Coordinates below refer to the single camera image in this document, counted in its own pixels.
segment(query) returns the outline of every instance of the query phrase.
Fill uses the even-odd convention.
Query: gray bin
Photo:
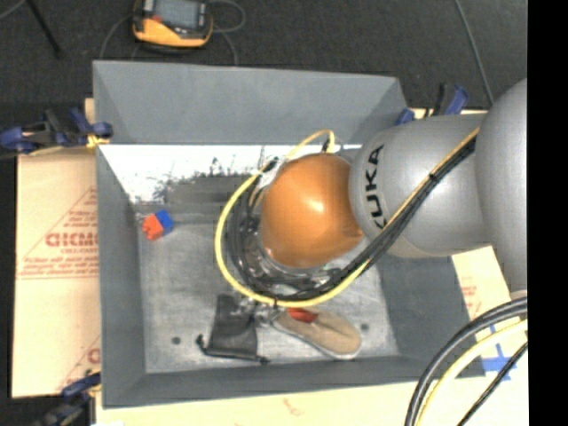
[[[222,199],[239,179],[197,185],[184,179],[164,203],[141,203],[124,185],[127,154],[153,145],[172,151],[294,145],[322,128],[360,145],[394,124],[405,107],[398,80],[124,61],[97,61],[93,68],[97,121],[115,128],[111,146],[97,154],[104,406],[414,380],[467,323],[450,258],[386,256],[341,298],[321,305],[354,314],[356,325],[368,319],[363,336],[372,345],[355,360],[333,361],[270,329],[259,329],[259,353],[277,354],[266,366],[199,356],[193,339],[199,333],[207,339],[215,297],[230,291],[216,268],[212,233]],[[121,151],[127,161],[114,163],[111,152]],[[177,226],[150,243],[139,217],[158,208],[170,208]],[[373,301],[349,300],[357,288],[373,290]],[[482,373],[477,363],[466,372]]]

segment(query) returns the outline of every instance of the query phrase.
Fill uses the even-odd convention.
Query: bin floor
[[[209,340],[217,295],[232,291],[217,268],[214,232],[211,223],[182,223],[157,241],[148,241],[139,233],[148,373],[257,364],[203,355],[195,343],[199,334],[203,334],[206,343]],[[350,257],[351,253],[344,257],[344,262]],[[358,358],[397,354],[375,267],[319,308],[342,314],[361,330],[363,344]],[[272,327],[258,327],[257,333],[258,354],[267,357],[271,364],[329,359],[308,343]]]

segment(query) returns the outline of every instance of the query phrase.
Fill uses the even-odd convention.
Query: black cable
[[[495,376],[489,386],[485,389],[485,391],[481,394],[479,399],[475,402],[473,406],[469,409],[469,411],[463,416],[457,426],[463,426],[469,418],[473,416],[473,414],[479,410],[479,408],[487,401],[487,399],[493,394],[493,392],[497,389],[499,384],[503,381],[505,375],[509,372],[509,370],[521,359],[521,357],[525,354],[526,350],[529,348],[528,341],[521,345],[519,349],[515,352],[515,354],[507,361],[505,366],[501,368],[501,371]]]
[[[43,33],[45,34],[45,36],[47,37],[47,40],[51,44],[51,47],[53,49],[53,53],[55,54],[55,57],[57,59],[63,59],[65,57],[65,52],[63,52],[63,50],[59,46],[58,42],[56,41],[55,37],[53,36],[53,33],[51,32],[50,28],[47,26],[47,23],[45,22],[42,14],[40,13],[39,9],[37,8],[36,2],[34,0],[26,0],[26,2],[28,3],[29,9],[34,14],[35,20],[37,21],[39,26],[42,28]]]
[[[476,138],[472,138],[460,150],[457,150],[451,157],[449,157],[436,171],[430,173],[428,180],[422,187],[415,193],[413,199],[406,205],[406,207],[398,214],[394,221],[390,222],[388,226],[373,240],[371,243],[359,253],[349,264],[343,269],[333,269],[329,271],[329,279],[316,288],[302,288],[290,295],[277,295],[270,294],[270,286],[262,284],[263,295],[268,295],[280,301],[295,301],[295,300],[311,300],[317,298],[329,290],[340,284],[345,278],[350,276],[355,270],[358,270],[362,264],[368,261],[364,270],[359,274],[362,275],[369,268],[371,268],[376,261],[381,258],[402,234],[412,216],[416,213],[424,200],[428,197],[430,192],[436,185],[447,175],[454,167],[461,161],[467,158],[475,149]],[[248,197],[251,191],[254,190],[255,185],[252,185],[245,195]],[[246,257],[241,250],[240,245],[232,246],[232,258],[235,266],[239,271],[241,278],[245,280],[251,287],[260,287],[257,276],[250,272],[250,267],[246,262]]]
[[[416,422],[422,402],[426,396],[428,388],[431,386],[438,370],[446,363],[449,357],[456,354],[458,348],[469,338],[476,335],[480,331],[503,322],[507,319],[518,317],[527,312],[527,297],[501,304],[490,311],[480,315],[472,320],[469,324],[459,330],[447,344],[436,354],[429,365],[422,373],[421,378],[416,384],[413,396],[410,400],[408,410],[406,412],[405,426],[413,426]]]

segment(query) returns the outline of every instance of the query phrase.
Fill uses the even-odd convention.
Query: black cord
[[[485,391],[481,394],[479,399],[475,402],[473,406],[469,409],[469,411],[463,416],[457,426],[463,426],[469,418],[473,416],[473,414],[487,401],[487,399],[493,394],[493,392],[497,389],[499,384],[503,381],[505,375],[509,372],[509,370],[521,359],[521,357],[525,354],[526,350],[529,348],[528,341],[521,345],[519,349],[515,352],[515,354],[507,361],[505,366],[501,368],[501,371],[495,376],[489,386],[485,389]]]
[[[454,167],[456,167],[461,161],[467,158],[475,150],[476,138],[472,138],[469,143],[465,144],[460,150],[456,151],[450,158],[448,158],[436,171],[431,172],[430,177],[424,185],[416,192],[414,198],[405,206],[405,208],[398,214],[394,221],[390,224],[373,240],[371,243],[359,253],[349,264],[347,264],[343,269],[334,269],[329,271],[329,279],[323,284],[314,288],[302,287],[294,294],[289,295],[277,295],[270,292],[270,286],[263,284],[258,276],[255,276],[250,272],[250,267],[246,261],[246,256],[242,250],[242,246],[238,244],[231,245],[232,248],[232,258],[237,270],[239,271],[241,278],[247,282],[247,284],[252,288],[260,288],[257,292],[261,292],[263,295],[278,299],[279,301],[295,301],[295,300],[312,300],[325,293],[327,293],[332,288],[340,284],[345,278],[350,276],[355,270],[358,270],[362,264],[368,261],[365,269],[359,274],[362,275],[369,268],[371,268],[379,258],[381,258],[396,241],[396,239],[405,230],[410,219],[414,216],[419,207],[426,200],[430,192],[436,187],[440,180],[447,175]],[[255,185],[251,187],[244,193],[247,198],[250,196],[251,191],[254,190]],[[234,213],[233,216],[240,216],[239,213]],[[239,225],[233,226],[233,231],[239,231]],[[233,235],[233,238],[239,238],[238,235]]]
[[[459,347],[464,344],[466,340],[491,325],[495,325],[503,322],[504,320],[512,319],[526,313],[527,307],[527,297],[501,304],[472,320],[468,325],[458,331],[438,352],[438,354],[436,354],[428,367],[422,373],[420,380],[416,384],[416,388],[414,389],[413,396],[406,412],[405,426],[413,426],[415,424],[422,402],[424,401],[428,388],[434,381],[438,370],[446,364],[446,360],[448,358],[456,354]]]

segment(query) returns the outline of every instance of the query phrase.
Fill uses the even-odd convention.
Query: black object
[[[199,335],[196,342],[210,357],[250,359],[263,365],[268,363],[268,359],[256,354],[258,341],[253,312],[243,311],[232,295],[217,296],[209,346],[205,346],[203,335]]]
[[[441,374],[439,374],[440,369],[447,367],[448,359],[458,354],[456,352],[460,346],[463,345],[465,340],[471,338],[491,325],[501,323],[504,320],[512,319],[514,317],[519,317],[521,314],[527,313],[527,309],[527,297],[519,298],[505,304],[500,304],[488,312],[484,312],[458,331],[436,354],[428,367],[422,373],[408,405],[404,423],[405,426],[414,426],[416,424],[418,413],[422,407],[422,402],[424,401],[426,393],[433,383],[434,378],[441,376]]]
[[[50,42],[51,47],[53,48],[53,52],[55,52],[55,57],[58,58],[58,59],[65,58],[65,52],[63,52],[63,50],[59,47],[58,42],[55,41],[55,38],[53,37],[53,34],[51,33],[50,28],[47,27],[45,20],[43,20],[42,14],[37,9],[36,2],[34,2],[34,0],[26,0],[26,2],[28,3],[30,10],[32,10],[32,13],[35,16],[35,19],[37,20],[37,22],[41,26],[43,32],[47,36],[47,39]]]
[[[463,416],[457,426],[464,426],[466,422],[468,422],[469,418],[473,416],[473,414],[489,399],[489,397],[493,394],[493,392],[497,389],[499,384],[505,378],[505,375],[509,372],[509,370],[521,359],[521,357],[525,354],[526,350],[529,348],[529,343],[526,341],[519,349],[515,352],[509,361],[501,368],[501,371],[495,376],[489,386],[485,389],[476,403],[471,406],[469,411]]]

